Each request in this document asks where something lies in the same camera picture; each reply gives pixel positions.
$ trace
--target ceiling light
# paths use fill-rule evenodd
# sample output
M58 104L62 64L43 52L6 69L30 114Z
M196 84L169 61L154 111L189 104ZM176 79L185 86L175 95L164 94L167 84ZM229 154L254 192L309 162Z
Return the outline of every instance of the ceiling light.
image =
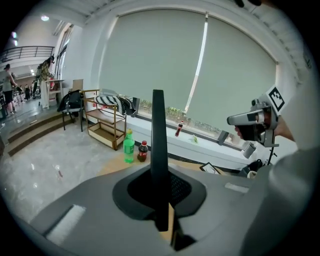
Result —
M43 20L44 22L47 22L49 20L49 17L46 15L42 15L41 20Z

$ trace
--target wooden cart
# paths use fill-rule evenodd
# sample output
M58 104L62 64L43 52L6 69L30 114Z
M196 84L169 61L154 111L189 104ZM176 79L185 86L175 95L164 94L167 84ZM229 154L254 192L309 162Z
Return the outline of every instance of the wooden cart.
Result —
M82 90L84 111L87 124L88 134L103 144L118 149L118 146L124 141L127 131L127 116L123 116L117 112L116 105L100 104L94 101L93 97L86 97L86 93L97 95L99 89ZM87 103L95 104L95 109L88 110ZM105 109L99 109L98 105L105 106ZM97 123L89 124L88 117L97 119ZM124 120L124 131L117 129L117 123Z

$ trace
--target striped cloth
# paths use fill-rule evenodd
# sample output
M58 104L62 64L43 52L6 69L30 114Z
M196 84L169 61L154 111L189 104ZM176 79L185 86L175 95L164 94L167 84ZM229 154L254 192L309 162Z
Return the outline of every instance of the striped cloth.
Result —
M123 116L131 116L136 112L136 107L127 98L118 96L96 96L94 97L94 101L99 104L116 105L116 111Z

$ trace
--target green plastic bottle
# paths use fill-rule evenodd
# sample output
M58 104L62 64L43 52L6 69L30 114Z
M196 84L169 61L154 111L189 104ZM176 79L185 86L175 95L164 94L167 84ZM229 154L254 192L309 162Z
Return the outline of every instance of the green plastic bottle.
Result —
M126 163L132 163L134 161L134 148L135 140L132 137L132 130L128 129L126 131L126 136L123 141L124 161Z

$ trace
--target hand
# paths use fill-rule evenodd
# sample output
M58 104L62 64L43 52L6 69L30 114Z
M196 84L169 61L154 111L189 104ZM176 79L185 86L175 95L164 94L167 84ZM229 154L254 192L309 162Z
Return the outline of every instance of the hand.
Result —
M264 114L264 122L267 125L270 125L270 121L271 121L270 113L265 113ZM242 134L237 126L234 128L234 130L236 131L237 135L241 139L243 139ZM278 124L277 124L276 128L274 129L274 136L278 136L278 135L285 137L293 142L295 141L294 137L292 136L292 134L291 134L285 120L282 118L282 116L279 116Z

